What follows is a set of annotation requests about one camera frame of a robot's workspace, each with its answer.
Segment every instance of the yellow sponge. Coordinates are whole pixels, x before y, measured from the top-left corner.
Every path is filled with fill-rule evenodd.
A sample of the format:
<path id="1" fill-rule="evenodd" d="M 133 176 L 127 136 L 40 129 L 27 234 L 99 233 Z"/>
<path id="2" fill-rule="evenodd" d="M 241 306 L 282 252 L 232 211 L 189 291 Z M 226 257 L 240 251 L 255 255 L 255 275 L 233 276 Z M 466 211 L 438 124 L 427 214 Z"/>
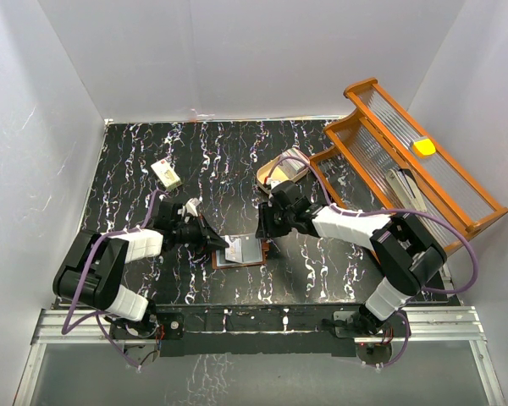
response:
<path id="1" fill-rule="evenodd" d="M 418 158 L 427 158 L 437 151 L 433 142 L 427 137 L 422 137 L 420 140 L 414 141 L 412 143 L 412 150 Z"/>

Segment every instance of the marble tabletop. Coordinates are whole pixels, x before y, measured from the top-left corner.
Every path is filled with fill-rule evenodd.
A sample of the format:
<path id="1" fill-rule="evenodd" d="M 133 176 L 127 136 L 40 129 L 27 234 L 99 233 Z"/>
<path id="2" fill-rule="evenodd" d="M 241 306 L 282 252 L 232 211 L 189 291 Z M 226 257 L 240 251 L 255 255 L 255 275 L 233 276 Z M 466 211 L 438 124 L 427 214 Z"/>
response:
<path id="1" fill-rule="evenodd" d="M 292 146 L 307 155 L 331 146 L 324 120 L 211 123 L 127 123 L 108 126 L 86 204 L 82 227 L 98 232 L 131 228 L 145 216 L 149 196 L 163 189 L 151 164 L 171 162 L 183 185 L 168 194 L 185 203 L 202 201 L 202 212 L 220 234 L 254 233 L 257 205 L 267 196 L 256 186 L 258 168 Z M 375 196 L 344 160 L 326 168 L 346 190 L 345 203 L 379 208 Z M 299 183 L 322 201 L 315 178 Z M 270 305 L 358 303 L 382 274 L 365 249 L 295 231 L 270 241 L 263 266 L 213 270 L 210 255 L 185 247 L 126 266 L 123 284 L 159 305 Z M 436 286 L 441 284 L 439 277 Z M 420 301 L 446 300 L 424 294 Z"/>

